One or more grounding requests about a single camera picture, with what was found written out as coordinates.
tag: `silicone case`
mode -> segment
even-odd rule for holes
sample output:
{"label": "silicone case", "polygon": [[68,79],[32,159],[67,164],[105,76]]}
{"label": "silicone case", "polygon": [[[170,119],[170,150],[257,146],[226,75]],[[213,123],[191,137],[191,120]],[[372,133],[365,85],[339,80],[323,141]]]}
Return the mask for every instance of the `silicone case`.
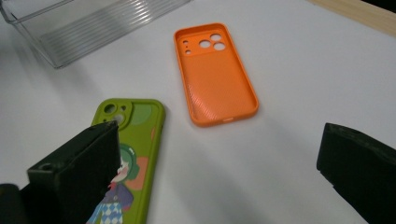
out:
{"label": "silicone case", "polygon": [[191,120],[211,126],[253,116],[257,96],[224,24],[181,29],[174,36]]}
{"label": "silicone case", "polygon": [[92,125],[118,122],[121,168],[87,223],[146,223],[164,119],[156,100],[108,99],[99,105]]}

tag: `green phone case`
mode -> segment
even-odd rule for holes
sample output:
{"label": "green phone case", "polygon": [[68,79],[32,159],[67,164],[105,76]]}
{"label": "green phone case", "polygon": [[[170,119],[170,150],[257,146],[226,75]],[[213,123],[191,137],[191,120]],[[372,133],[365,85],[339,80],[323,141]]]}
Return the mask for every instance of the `green phone case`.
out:
{"label": "green phone case", "polygon": [[92,125],[119,123],[121,168],[87,223],[146,223],[164,119],[157,100],[108,99],[99,105]]}

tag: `clear plastic container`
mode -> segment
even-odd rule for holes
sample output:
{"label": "clear plastic container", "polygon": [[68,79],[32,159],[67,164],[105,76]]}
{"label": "clear plastic container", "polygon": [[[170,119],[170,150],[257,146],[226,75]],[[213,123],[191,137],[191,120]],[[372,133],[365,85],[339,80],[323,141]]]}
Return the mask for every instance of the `clear plastic container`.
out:
{"label": "clear plastic container", "polygon": [[191,0],[0,0],[0,11],[55,68]]}

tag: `white tabletop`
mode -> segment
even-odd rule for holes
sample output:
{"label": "white tabletop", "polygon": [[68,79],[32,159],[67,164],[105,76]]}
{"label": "white tabletop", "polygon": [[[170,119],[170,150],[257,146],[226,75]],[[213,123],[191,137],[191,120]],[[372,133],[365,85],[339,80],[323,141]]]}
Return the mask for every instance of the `white tabletop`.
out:
{"label": "white tabletop", "polygon": [[[226,24],[257,115],[192,124],[176,30]],[[316,169],[324,124],[396,147],[396,38],[300,0],[195,0],[55,70],[0,20],[0,182],[90,126],[107,98],[166,106],[148,223],[365,223]]]}

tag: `cartoon character print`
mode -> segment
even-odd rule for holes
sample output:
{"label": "cartoon character print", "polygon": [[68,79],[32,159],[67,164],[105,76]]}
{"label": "cartoon character print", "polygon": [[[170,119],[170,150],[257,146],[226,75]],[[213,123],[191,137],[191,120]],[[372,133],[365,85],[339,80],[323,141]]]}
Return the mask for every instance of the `cartoon character print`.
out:
{"label": "cartoon character print", "polygon": [[136,158],[131,147],[120,144],[121,167],[111,180],[109,191],[99,202],[87,224],[122,224],[122,212],[128,211],[134,202],[133,190],[143,188],[147,158]]}

